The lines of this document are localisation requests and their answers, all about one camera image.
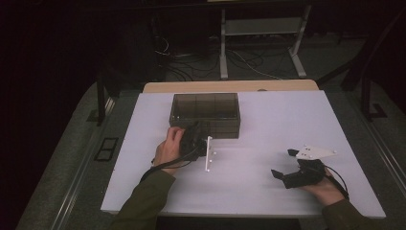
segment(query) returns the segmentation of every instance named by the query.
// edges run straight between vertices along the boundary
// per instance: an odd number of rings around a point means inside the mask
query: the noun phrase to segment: white plastic part
[[[336,150],[322,149],[319,147],[304,145],[304,147],[298,152],[298,154],[296,154],[296,158],[303,160],[316,160],[336,154]]]
[[[206,149],[206,168],[205,171],[208,173],[210,171],[209,167],[213,162],[213,158],[216,154],[216,152],[213,150],[212,143],[210,142],[213,139],[213,137],[208,136],[207,137],[207,149]]]

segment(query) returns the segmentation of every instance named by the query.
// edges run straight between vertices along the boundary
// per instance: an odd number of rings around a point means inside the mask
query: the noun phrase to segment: table
[[[226,83],[230,84],[230,90],[218,87]],[[168,83],[166,89],[182,93],[197,90],[235,92],[246,85],[251,89],[283,90],[280,85],[275,85],[285,84],[286,91],[239,91],[239,138],[213,140],[218,154],[210,172],[204,172],[205,159],[202,157],[179,171],[161,215],[255,218],[318,216],[322,207],[312,195],[298,189],[286,190],[271,173],[271,169],[283,173],[296,172],[296,159],[288,156],[286,151],[309,144],[337,150],[337,156],[325,158],[323,162],[345,178],[351,202],[367,217],[385,217],[325,93],[317,90],[311,80],[193,84],[194,87],[187,90],[181,87],[186,85],[183,82],[177,84],[178,87],[173,87],[176,83]],[[155,147],[165,138],[173,92],[152,93],[164,86],[162,83],[151,83],[137,101],[101,206],[105,212],[116,213],[121,209],[139,178],[149,168]]]

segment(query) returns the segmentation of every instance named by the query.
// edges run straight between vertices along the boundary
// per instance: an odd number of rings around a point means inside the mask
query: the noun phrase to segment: white tabletop
[[[172,93],[138,98],[103,211],[117,213],[149,169],[156,146],[166,137],[172,98]],[[364,216],[385,217],[323,91],[239,92],[238,100],[239,138],[213,140],[217,155],[210,172],[204,171],[204,157],[179,170],[161,215],[319,216],[322,207],[312,195],[286,190],[271,173],[296,172],[298,163],[287,150],[307,144],[336,150],[336,156],[322,161],[344,177],[351,203]]]

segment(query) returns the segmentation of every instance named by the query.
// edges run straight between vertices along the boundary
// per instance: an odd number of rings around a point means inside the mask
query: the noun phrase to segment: hand
[[[179,158],[179,143],[182,139],[185,129],[180,127],[170,127],[167,133],[167,139],[163,141],[155,151],[155,159],[153,160],[153,166],[158,166],[169,161]],[[171,165],[171,168],[179,167],[182,162],[176,165]],[[171,175],[174,175],[177,169],[162,169]]]
[[[331,175],[328,169],[326,169],[326,175]],[[325,177],[318,184],[306,185],[303,186],[302,189],[315,195],[317,199],[325,206],[345,199],[335,185]]]

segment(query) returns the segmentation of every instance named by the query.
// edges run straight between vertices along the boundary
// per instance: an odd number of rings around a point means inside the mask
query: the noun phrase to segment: person
[[[180,127],[168,129],[166,140],[156,149],[153,166],[179,157],[179,143],[184,131]],[[175,181],[176,167],[155,171],[140,182],[108,229],[155,229],[157,216],[166,205],[169,189]],[[325,206],[322,214],[329,230],[380,229],[370,218],[362,216],[328,179],[316,185],[303,186],[302,189],[315,195]]]

